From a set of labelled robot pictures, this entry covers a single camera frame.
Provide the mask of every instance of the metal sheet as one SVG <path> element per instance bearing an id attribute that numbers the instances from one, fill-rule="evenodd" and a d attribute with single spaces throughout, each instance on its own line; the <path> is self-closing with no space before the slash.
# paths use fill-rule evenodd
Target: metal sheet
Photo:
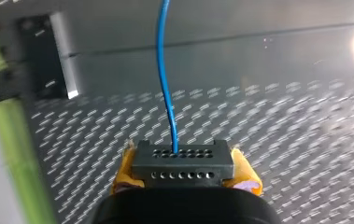
<path id="1" fill-rule="evenodd" d="M 71 53 L 153 46 L 160 1 L 63 0 Z M 349 0 L 178 0 L 167 19 L 168 44 L 354 23 Z"/>
<path id="2" fill-rule="evenodd" d="M 77 71 L 80 93 L 160 91 L 152 49 L 66 60 Z M 354 78 L 354 26 L 166 48 L 165 62 L 174 91 L 350 79 Z"/>
<path id="3" fill-rule="evenodd" d="M 354 82 L 174 92 L 182 143 L 226 139 L 284 223 L 354 222 Z M 108 194 L 128 139 L 170 142 L 160 94 L 38 102 L 32 116 L 62 223 Z"/>

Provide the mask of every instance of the perforated metal panel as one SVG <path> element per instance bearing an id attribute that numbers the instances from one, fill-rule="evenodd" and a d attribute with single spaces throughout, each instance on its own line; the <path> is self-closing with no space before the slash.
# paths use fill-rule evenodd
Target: perforated metal panel
<path id="1" fill-rule="evenodd" d="M 354 81 L 173 93 L 179 138 L 225 139 L 262 178 L 284 223 L 354 223 Z M 170 143 L 158 93 L 38 102 L 40 159 L 63 223 L 108 194 L 128 139 Z"/>

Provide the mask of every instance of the wire insulation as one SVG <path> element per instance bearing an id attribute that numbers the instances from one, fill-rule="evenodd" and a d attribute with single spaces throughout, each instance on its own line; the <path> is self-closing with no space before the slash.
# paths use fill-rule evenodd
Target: wire insulation
<path id="1" fill-rule="evenodd" d="M 157 26 L 157 40 L 156 40 L 156 58 L 157 58 L 157 69 L 159 71 L 160 84 L 162 86 L 163 97 L 165 102 L 165 107 L 167 109 L 168 121 L 170 122 L 171 128 L 171 138 L 173 142 L 173 152 L 177 153 L 177 125 L 174 116 L 173 103 L 168 90 L 167 76 L 165 74 L 165 65 L 164 65 L 164 27 L 165 21 L 167 19 L 167 11 L 170 0 L 163 0 L 162 7 L 160 8 L 160 17 L 158 20 Z"/>

